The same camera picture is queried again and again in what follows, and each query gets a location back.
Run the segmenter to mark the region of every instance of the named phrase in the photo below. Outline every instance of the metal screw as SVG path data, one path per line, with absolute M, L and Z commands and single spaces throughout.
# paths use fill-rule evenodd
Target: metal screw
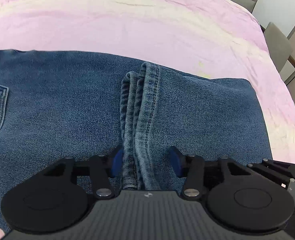
M 112 192 L 108 188 L 100 188 L 96 191 L 96 195 L 98 195 L 100 197 L 108 197 L 111 194 L 112 194 Z
M 200 192 L 197 189 L 194 188 L 188 188 L 184 190 L 184 195 L 188 197 L 197 197 L 200 194 Z

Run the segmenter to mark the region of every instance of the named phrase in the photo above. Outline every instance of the denim fabric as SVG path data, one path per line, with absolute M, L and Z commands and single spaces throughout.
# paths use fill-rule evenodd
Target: denim fabric
M 181 190 L 185 179 L 170 166 L 170 146 L 206 160 L 272 158 L 262 110 L 245 79 L 208 80 L 144 63 L 123 79 L 120 112 L 123 185 L 131 188 Z
M 83 160 L 121 143 L 128 189 L 179 190 L 172 145 L 244 164 L 272 158 L 249 82 L 142 64 L 101 53 L 0 51 L 0 203 L 57 159 Z M 111 181 L 116 188 L 120 179 Z M 0 227 L 8 231 L 1 210 Z
M 0 203 L 59 158 L 83 160 L 121 144 L 121 81 L 142 63 L 101 53 L 0 51 Z M 1 210 L 0 227 L 8 230 Z

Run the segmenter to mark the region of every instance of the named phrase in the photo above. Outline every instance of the ribbed gray surface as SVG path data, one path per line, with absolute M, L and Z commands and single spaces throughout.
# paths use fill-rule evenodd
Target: ribbed gray surface
M 4 240 L 293 240 L 280 231 L 267 236 L 244 236 L 213 222 L 201 204 L 185 201 L 174 191 L 127 191 L 99 201 L 77 225 L 50 235 L 12 231 Z

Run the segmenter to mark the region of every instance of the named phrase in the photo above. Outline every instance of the folded jeans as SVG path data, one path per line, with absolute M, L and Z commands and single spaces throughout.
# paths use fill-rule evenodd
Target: folded jeans
M 125 189 L 177 190 L 169 147 L 247 164 L 272 158 L 256 93 L 245 79 L 206 79 L 145 62 L 121 85 Z

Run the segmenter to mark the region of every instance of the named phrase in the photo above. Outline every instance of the pink bedsheet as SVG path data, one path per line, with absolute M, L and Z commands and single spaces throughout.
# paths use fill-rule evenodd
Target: pink bedsheet
M 294 103 L 258 22 L 230 0 L 0 0 L 0 49 L 104 52 L 206 78 L 245 78 L 273 159 L 295 163 Z

